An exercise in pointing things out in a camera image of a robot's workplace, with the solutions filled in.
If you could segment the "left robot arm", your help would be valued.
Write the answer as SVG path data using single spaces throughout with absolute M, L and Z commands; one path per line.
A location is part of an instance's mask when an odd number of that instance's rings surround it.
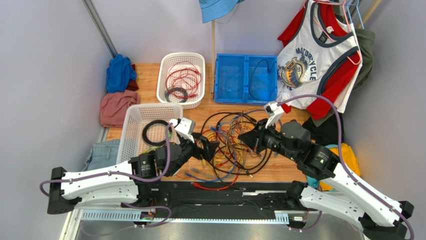
M 220 145 L 202 135 L 179 140 L 167 140 L 161 147 L 113 166 L 81 172 L 53 168 L 50 179 L 39 186 L 42 190 L 49 185 L 47 213 L 64 214 L 94 204 L 141 205 L 151 197 L 149 184 L 173 176 L 190 158 L 211 161 Z

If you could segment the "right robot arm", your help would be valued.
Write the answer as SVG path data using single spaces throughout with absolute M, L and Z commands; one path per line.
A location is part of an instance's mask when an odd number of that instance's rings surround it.
M 414 239 L 408 222 L 414 206 L 408 201 L 393 200 L 350 170 L 329 148 L 311 141 L 310 132 L 297 121 L 268 126 L 268 120 L 257 122 L 254 129 L 238 136 L 255 152 L 269 149 L 296 163 L 304 175 L 323 181 L 348 199 L 321 192 L 306 183 L 294 181 L 287 190 L 289 205 L 301 205 L 347 221 L 360 229 L 369 240 Z

